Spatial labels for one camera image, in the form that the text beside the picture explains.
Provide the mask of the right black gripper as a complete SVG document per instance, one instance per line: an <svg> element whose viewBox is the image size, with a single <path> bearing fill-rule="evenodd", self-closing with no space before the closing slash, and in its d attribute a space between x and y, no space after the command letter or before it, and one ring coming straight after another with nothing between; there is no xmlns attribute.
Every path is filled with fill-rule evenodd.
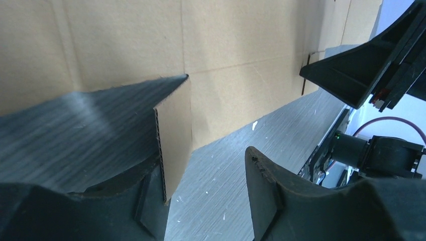
<svg viewBox="0 0 426 241"><path fill-rule="evenodd" d="M355 109L370 94L379 112L393 109L405 94L425 100L425 1L414 1L364 44L327 48L299 75Z"/></svg>

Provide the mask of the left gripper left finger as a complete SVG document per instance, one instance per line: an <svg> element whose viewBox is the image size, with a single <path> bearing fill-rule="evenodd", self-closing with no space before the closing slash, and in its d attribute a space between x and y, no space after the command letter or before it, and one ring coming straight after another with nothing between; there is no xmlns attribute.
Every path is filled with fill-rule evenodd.
<svg viewBox="0 0 426 241"><path fill-rule="evenodd" d="M164 240L155 106L188 75L1 117L1 240Z"/></svg>

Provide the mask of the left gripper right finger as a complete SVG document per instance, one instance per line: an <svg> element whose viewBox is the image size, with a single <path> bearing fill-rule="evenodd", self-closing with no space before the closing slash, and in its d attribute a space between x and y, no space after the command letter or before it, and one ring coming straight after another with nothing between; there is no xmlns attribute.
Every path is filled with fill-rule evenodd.
<svg viewBox="0 0 426 241"><path fill-rule="evenodd" d="M425 181L363 179L328 189L245 151L255 240L425 240Z"/></svg>

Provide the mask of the brown cardboard box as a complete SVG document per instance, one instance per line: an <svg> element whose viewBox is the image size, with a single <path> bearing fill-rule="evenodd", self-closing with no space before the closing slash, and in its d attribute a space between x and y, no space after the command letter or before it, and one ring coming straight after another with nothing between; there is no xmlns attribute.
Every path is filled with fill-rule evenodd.
<svg viewBox="0 0 426 241"><path fill-rule="evenodd" d="M1 1L1 113L187 74L159 117L165 199L190 154L304 94L309 54L369 40L381 1Z"/></svg>

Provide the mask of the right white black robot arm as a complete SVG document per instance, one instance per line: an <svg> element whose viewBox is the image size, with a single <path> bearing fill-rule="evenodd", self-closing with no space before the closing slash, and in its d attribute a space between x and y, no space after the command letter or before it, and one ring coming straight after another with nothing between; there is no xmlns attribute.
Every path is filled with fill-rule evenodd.
<svg viewBox="0 0 426 241"><path fill-rule="evenodd" d="M370 41L310 63L300 76L358 109L365 101L379 111L394 108L405 94L425 100L425 1L414 1ZM326 158L355 167L362 177L421 178L425 148L403 139L332 133Z"/></svg>

